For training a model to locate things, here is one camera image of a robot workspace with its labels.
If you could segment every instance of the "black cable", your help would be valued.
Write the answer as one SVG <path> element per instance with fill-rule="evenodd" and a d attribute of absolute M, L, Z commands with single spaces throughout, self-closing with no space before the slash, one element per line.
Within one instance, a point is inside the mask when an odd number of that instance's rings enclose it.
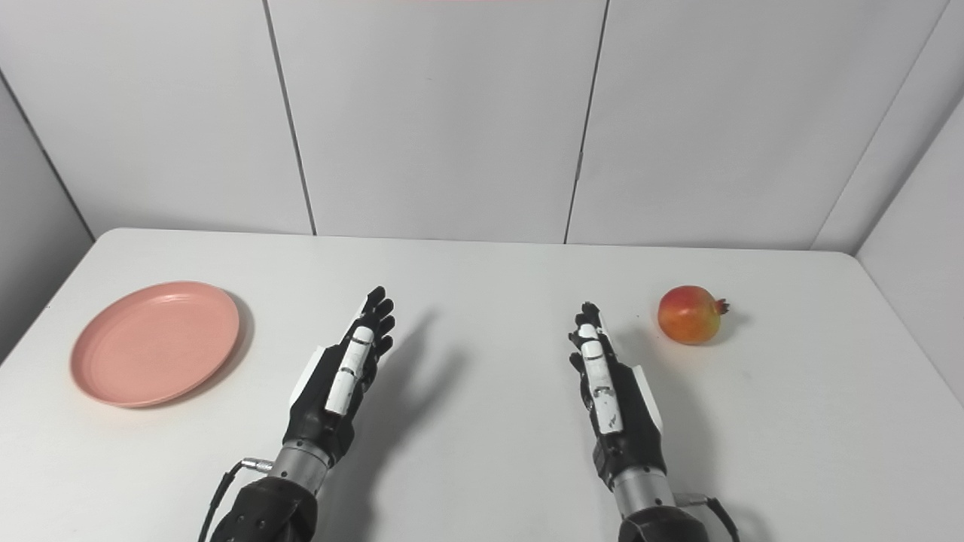
<path fill-rule="evenodd" d="M 733 538 L 733 542 L 739 542 L 739 534 L 736 532 L 736 524 L 733 523 L 733 518 L 730 514 L 726 513 L 726 508 L 720 503 L 719 499 L 709 498 L 707 499 L 707 508 L 716 514 L 716 517 L 720 519 L 720 523 L 726 528 L 726 531 L 730 533 L 730 538 Z"/>
<path fill-rule="evenodd" d="M 214 497 L 211 498 L 211 504 L 207 507 L 207 516 L 204 518 L 204 524 L 201 525 L 201 536 L 198 537 L 198 542 L 204 542 L 207 538 L 207 530 L 211 527 L 211 520 L 214 519 L 214 512 L 218 509 L 221 504 L 221 499 L 225 497 L 225 493 L 228 492 L 228 487 L 231 482 L 234 481 L 234 477 L 241 470 L 241 462 L 238 461 L 236 465 L 231 467 L 230 471 L 227 471 L 224 476 L 221 476 L 221 483 L 218 484 L 218 489 L 214 490 Z"/>

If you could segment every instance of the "white table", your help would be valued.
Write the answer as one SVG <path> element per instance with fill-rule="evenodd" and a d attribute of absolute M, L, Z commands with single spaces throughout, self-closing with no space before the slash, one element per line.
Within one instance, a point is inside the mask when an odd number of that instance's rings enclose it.
<path fill-rule="evenodd" d="M 240 300 L 239 361 L 159 408 L 76 390 L 84 325 L 172 280 Z M 615 542 L 567 361 L 584 300 L 647 371 L 674 488 L 719 496 L 745 541 L 961 539 L 964 410 L 850 257 L 114 230 L 0 366 L 0 540 L 196 539 L 221 473 L 274 457 L 309 354 L 378 284 L 396 348 L 323 489 L 319 540 Z M 680 284 L 732 303 L 713 345 L 658 331 Z"/>

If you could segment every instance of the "white wall panel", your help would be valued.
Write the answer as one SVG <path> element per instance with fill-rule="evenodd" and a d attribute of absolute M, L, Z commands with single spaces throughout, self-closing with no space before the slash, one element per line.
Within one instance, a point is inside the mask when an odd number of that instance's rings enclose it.
<path fill-rule="evenodd" d="M 612 0 L 570 242 L 810 248 L 946 0 Z"/>
<path fill-rule="evenodd" d="M 90 246 L 0 82 L 0 363 Z"/>
<path fill-rule="evenodd" d="M 310 232 L 257 0 L 4 0 L 0 66 L 95 234 Z"/>
<path fill-rule="evenodd" d="M 964 105 L 857 253 L 964 401 Z"/>
<path fill-rule="evenodd" d="M 962 91 L 964 0 L 951 0 L 820 229 L 813 249 L 851 254 L 857 250 Z"/>
<path fill-rule="evenodd" d="M 270 5 L 319 233 L 563 240 L 603 0 Z"/>

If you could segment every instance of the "pomegranate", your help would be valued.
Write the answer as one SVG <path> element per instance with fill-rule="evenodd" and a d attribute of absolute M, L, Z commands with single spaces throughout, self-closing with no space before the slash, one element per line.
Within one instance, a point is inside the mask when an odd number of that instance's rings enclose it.
<path fill-rule="evenodd" d="M 730 305 L 699 286 L 677 286 L 659 300 L 659 329 L 676 342 L 700 344 L 720 329 L 720 314 Z"/>

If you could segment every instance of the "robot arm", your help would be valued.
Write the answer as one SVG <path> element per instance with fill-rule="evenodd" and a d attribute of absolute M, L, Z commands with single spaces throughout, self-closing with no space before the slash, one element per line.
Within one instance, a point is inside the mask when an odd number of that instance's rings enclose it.
<path fill-rule="evenodd" d="M 392 344 L 394 305 L 378 286 L 338 344 L 319 349 L 290 400 L 290 417 L 274 462 L 245 459 L 226 474 L 212 508 L 233 473 L 249 467 L 267 476 L 238 493 L 231 511 L 214 529 L 213 542 L 308 542 L 317 520 L 316 495 L 328 470 L 348 451 L 352 420 Z M 206 535 L 205 522 L 201 542 Z"/>
<path fill-rule="evenodd" d="M 662 455 L 662 419 L 642 368 L 629 368 L 616 359 L 592 303 L 582 305 L 569 339 L 578 350 L 570 363 L 579 372 L 579 390 L 596 434 L 596 472 L 623 517 L 619 542 L 708 542 L 703 524 L 680 506 L 709 501 L 716 506 L 718 501 L 674 496 Z M 730 518 L 721 519 L 738 540 Z"/>

